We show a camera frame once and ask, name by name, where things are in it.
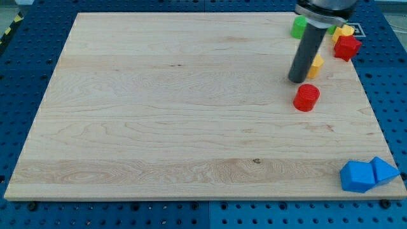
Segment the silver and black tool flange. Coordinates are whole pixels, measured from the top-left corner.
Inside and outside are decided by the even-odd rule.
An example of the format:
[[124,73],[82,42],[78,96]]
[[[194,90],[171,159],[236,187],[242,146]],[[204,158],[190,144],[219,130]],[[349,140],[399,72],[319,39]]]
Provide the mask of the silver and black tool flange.
[[294,11],[314,27],[342,27],[352,16],[357,0],[297,0]]

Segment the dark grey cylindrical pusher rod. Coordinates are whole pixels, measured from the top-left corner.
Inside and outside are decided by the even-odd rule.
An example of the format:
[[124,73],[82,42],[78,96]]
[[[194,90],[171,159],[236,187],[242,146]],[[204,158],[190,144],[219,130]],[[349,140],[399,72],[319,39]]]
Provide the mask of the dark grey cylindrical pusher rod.
[[289,81],[303,83],[306,80],[326,31],[327,28],[318,28],[312,24],[307,24],[291,64],[288,74]]

